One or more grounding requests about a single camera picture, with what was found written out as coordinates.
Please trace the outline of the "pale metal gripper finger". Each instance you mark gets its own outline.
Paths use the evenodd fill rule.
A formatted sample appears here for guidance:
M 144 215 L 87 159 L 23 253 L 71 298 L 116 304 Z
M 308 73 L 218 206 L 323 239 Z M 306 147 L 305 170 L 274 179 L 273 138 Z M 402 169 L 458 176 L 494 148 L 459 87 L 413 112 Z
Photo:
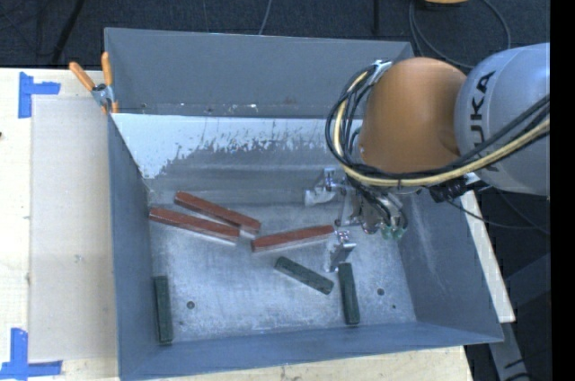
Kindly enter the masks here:
M 330 251 L 329 272 L 335 272 L 357 246 L 357 242 L 352 238 L 349 230 L 339 230 L 336 236 L 337 243 L 333 245 Z
M 325 167 L 320 171 L 314 184 L 305 189 L 305 205 L 316 206 L 333 201 L 347 192 L 345 178 L 335 167 Z

